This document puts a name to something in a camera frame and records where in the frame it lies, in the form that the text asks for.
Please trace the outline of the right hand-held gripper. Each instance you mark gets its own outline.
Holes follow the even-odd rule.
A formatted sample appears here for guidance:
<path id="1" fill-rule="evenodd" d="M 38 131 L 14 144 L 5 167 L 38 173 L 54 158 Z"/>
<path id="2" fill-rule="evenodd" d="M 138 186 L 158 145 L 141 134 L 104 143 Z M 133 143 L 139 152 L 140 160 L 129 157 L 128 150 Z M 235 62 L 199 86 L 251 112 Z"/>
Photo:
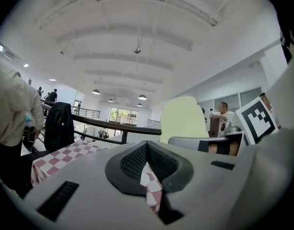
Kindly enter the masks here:
<path id="1" fill-rule="evenodd" d="M 265 136 L 278 132 L 278 127 L 271 113 L 260 97 L 235 111 L 229 126 L 230 134 L 241 134 L 238 155 L 245 147 L 259 143 Z M 168 144 L 215 154 L 229 154 L 228 138 L 182 138 L 171 137 Z"/>

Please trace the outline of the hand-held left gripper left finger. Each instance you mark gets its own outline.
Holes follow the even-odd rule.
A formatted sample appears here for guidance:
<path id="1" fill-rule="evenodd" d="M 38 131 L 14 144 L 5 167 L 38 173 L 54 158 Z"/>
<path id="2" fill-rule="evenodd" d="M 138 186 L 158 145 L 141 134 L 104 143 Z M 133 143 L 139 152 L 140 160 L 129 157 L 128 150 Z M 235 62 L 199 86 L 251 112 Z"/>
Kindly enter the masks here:
<path id="1" fill-rule="evenodd" d="M 159 230 L 161 186 L 149 167 L 139 174 L 147 194 L 130 196 L 119 192 L 107 180 L 105 165 L 114 155 L 132 147 L 131 143 L 84 155 L 49 176 L 24 198 L 38 210 L 66 181 L 79 186 L 54 224 L 58 230 Z"/>

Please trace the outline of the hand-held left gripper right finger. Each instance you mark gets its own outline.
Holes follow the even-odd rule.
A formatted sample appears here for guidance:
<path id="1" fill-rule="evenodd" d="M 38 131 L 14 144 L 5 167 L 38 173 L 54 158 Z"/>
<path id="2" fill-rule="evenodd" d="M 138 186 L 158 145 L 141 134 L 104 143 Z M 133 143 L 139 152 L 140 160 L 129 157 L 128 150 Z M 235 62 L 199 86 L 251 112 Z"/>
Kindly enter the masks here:
<path id="1" fill-rule="evenodd" d="M 162 184 L 157 217 L 149 216 L 148 230 L 227 230 L 235 201 L 228 181 L 237 157 L 194 151 L 147 141 L 147 157 Z"/>

